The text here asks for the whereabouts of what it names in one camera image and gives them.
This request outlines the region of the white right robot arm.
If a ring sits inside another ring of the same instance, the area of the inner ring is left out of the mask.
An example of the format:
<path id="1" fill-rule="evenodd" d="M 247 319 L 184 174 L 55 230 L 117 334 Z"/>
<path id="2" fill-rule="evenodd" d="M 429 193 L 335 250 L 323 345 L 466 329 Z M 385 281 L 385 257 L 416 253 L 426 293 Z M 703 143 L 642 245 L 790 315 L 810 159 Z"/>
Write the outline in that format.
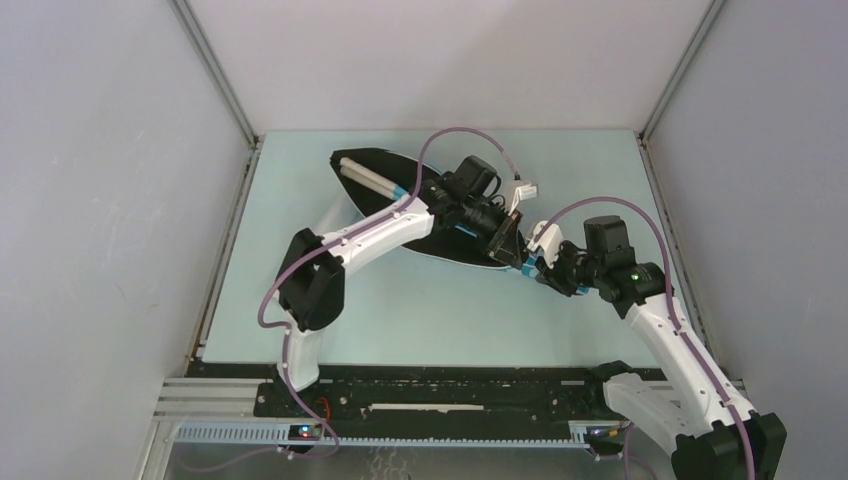
<path id="1" fill-rule="evenodd" d="M 572 296 L 595 290 L 653 355 L 672 402 L 623 364 L 581 392 L 596 418 L 613 412 L 639 427 L 670 458 L 678 479 L 772 479 L 787 439 L 774 413 L 761 414 L 732 384 L 685 318 L 662 268 L 640 263 L 625 222 L 599 216 L 584 223 L 583 248 L 560 228 L 539 222 L 527 239 L 538 281 Z"/>

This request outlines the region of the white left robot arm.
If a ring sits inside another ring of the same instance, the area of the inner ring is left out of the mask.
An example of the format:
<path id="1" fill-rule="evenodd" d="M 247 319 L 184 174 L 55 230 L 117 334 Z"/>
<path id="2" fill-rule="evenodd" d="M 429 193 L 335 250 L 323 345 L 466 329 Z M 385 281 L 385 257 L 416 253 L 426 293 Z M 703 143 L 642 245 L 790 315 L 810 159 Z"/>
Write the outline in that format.
<path id="1" fill-rule="evenodd" d="M 398 247 L 473 267 L 521 269 L 529 253 L 518 205 L 538 194 L 535 184 L 506 182 L 475 155 L 440 172 L 389 150 L 353 148 L 334 151 L 330 166 L 364 217 L 334 232 L 299 231 L 278 272 L 275 296 L 291 324 L 277 402 L 297 417 L 315 406 L 323 331 L 344 308 L 348 277 Z"/>

